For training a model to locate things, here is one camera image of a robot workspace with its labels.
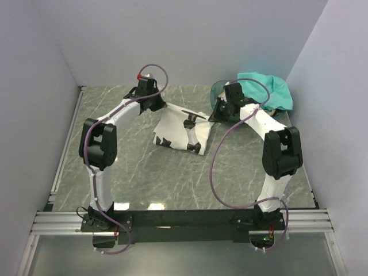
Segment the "white printed t shirt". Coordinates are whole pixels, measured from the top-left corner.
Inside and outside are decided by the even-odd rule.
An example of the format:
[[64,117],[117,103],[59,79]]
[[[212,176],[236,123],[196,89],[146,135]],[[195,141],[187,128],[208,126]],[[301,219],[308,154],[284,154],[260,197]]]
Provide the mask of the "white printed t shirt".
[[203,155],[213,123],[203,113],[168,103],[154,129],[155,145]]

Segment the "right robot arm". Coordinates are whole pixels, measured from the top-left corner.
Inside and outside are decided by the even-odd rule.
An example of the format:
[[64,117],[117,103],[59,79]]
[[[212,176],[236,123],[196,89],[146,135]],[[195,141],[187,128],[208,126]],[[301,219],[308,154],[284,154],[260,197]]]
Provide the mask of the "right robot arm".
[[252,215],[252,222],[258,229],[266,229],[273,222],[271,212],[280,207],[286,185],[303,164],[300,133],[296,127],[287,127],[272,118],[235,82],[226,83],[208,121],[230,119],[238,120],[236,125],[247,124],[263,140],[262,166],[266,176],[255,202],[260,210]]

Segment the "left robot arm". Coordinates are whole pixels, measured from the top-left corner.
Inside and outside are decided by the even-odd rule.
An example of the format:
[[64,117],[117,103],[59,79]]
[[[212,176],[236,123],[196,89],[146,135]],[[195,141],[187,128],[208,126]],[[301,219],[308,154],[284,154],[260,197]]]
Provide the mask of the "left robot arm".
[[115,108],[97,119],[88,118],[84,121],[79,156],[83,158],[90,178],[90,207],[101,211],[94,219],[94,224],[100,230],[108,231],[115,223],[114,215],[107,211],[113,206],[110,167],[118,152],[118,132],[144,111],[149,109],[155,112],[165,106],[157,81],[149,75],[139,76],[137,86]]

